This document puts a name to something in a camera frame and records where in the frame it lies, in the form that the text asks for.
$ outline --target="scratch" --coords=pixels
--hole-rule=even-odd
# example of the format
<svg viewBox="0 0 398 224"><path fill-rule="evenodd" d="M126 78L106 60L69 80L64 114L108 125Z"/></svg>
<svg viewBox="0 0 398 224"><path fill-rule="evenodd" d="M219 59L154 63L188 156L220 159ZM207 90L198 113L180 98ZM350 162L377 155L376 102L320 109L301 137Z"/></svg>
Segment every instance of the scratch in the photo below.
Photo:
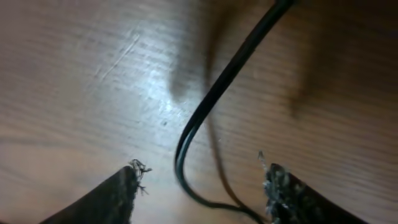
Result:
<svg viewBox="0 0 398 224"><path fill-rule="evenodd" d="M120 63L120 61L130 52L130 50L137 44L138 40L139 40L140 35L137 34L133 43L131 43L129 45L129 47L123 52L122 55L120 55L120 57L113 63L113 65L111 66L111 68L109 68L109 70L107 72L104 73L104 75L100 78L99 83L101 84L104 79L114 70L114 68L116 68L116 66L118 66L118 64Z"/></svg>

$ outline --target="black cable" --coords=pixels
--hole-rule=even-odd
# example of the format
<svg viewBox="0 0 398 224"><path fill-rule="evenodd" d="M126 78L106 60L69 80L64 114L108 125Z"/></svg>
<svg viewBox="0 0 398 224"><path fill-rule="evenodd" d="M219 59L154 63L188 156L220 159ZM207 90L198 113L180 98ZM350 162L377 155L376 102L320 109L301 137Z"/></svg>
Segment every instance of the black cable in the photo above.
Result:
<svg viewBox="0 0 398 224"><path fill-rule="evenodd" d="M254 211L247 207L239 207L229 205L226 203L211 202L199 196L188 185L183 172L183 164L185 156L187 155L188 147L197 133L200 125L205 120L211 109L214 107L218 99L225 92L227 87L234 80L236 75L242 69L243 65L252 55L256 47L260 44L266 34L271 30L274 24L285 14L289 7L293 4L294 0L278 0L268 10L264 17L259 21L255 28L248 35L243 45L236 52L235 56L231 59L229 64L218 77L217 81L210 88L205 98L199 104L198 108L193 113L188 124L183 130L180 141L178 142L177 151L174 159L174 169L177 179L184 191L196 202L210 208L223 208L235 212L243 212L250 216L257 223L261 224L262 218Z"/></svg>

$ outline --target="wood grain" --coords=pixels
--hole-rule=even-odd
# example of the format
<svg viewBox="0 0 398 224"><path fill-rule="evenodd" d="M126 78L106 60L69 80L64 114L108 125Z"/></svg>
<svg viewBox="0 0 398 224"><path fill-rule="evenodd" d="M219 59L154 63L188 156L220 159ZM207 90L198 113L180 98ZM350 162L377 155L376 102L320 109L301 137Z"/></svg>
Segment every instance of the wood grain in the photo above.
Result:
<svg viewBox="0 0 398 224"><path fill-rule="evenodd" d="M131 159L153 168L133 223L251 223L177 185L191 113L269 1L5 0L0 8L0 220L37 223ZM195 190L264 212L263 170L288 167L370 223L398 220L394 1L302 1L274 27L201 127Z"/></svg>

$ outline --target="wooden table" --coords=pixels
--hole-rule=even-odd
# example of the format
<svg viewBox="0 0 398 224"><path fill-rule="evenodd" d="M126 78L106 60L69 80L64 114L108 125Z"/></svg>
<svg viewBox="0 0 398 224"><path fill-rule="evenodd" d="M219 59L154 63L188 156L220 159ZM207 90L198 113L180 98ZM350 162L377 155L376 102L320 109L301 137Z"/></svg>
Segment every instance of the wooden table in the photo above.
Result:
<svg viewBox="0 0 398 224"><path fill-rule="evenodd" d="M193 110L272 4L5 0L0 7L0 220L37 223L131 159L153 172L133 223L252 223L177 185ZM370 223L398 220L395 1L302 1L274 27L201 127L186 173L207 198L264 212L257 161L288 167Z"/></svg>

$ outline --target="black wire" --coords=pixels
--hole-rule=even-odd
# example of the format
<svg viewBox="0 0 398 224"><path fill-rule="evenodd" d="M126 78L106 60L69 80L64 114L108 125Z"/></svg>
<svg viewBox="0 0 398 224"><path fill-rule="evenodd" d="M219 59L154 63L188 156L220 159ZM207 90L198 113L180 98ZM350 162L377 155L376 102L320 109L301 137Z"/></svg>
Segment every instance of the black wire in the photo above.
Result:
<svg viewBox="0 0 398 224"><path fill-rule="evenodd" d="M197 133L200 125L205 120L211 109L214 107L218 99L225 92L227 87L234 80L236 75L242 69L243 65L252 55L256 47L260 44L266 34L271 30L274 24L285 14L289 7L293 4L294 0L278 0L268 10L264 17L259 21L255 28L248 35L243 45L236 52L235 56L231 59L229 64L218 77L217 81L210 88L205 98L199 104L198 108L193 113L188 124L183 130L180 141L178 142L177 152L174 159L174 169L177 179L184 191L196 202L210 208L223 208L235 212L243 212L255 220L258 224L262 224L262 218L254 211L247 207L239 207L229 205L226 203L211 202L199 196L188 185L184 176L183 164L185 156L187 155L188 147Z"/></svg>

